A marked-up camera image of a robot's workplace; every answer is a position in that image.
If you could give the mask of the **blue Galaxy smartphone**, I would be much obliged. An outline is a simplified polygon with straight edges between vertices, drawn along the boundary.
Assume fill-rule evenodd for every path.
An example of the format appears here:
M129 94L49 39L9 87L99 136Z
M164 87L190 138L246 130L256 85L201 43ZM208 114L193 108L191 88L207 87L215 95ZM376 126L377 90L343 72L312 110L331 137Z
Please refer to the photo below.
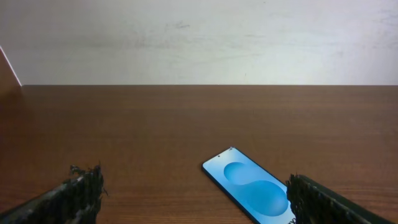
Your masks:
M227 148L201 169L253 223L295 222L286 185L239 149Z

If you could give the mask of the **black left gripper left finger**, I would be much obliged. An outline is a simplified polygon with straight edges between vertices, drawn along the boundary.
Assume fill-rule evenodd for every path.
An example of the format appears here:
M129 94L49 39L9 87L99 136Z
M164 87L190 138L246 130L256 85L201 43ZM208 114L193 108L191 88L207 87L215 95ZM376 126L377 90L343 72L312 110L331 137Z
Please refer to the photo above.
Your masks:
M98 164L87 170L70 166L70 179L1 213L1 223L96 223L101 210L104 177Z

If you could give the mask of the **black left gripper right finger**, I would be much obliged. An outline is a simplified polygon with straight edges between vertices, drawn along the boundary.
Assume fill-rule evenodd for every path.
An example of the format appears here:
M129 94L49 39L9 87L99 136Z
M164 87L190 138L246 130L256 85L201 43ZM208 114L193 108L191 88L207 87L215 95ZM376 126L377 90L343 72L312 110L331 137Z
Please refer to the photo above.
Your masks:
M305 175L286 181L294 224L393 224Z

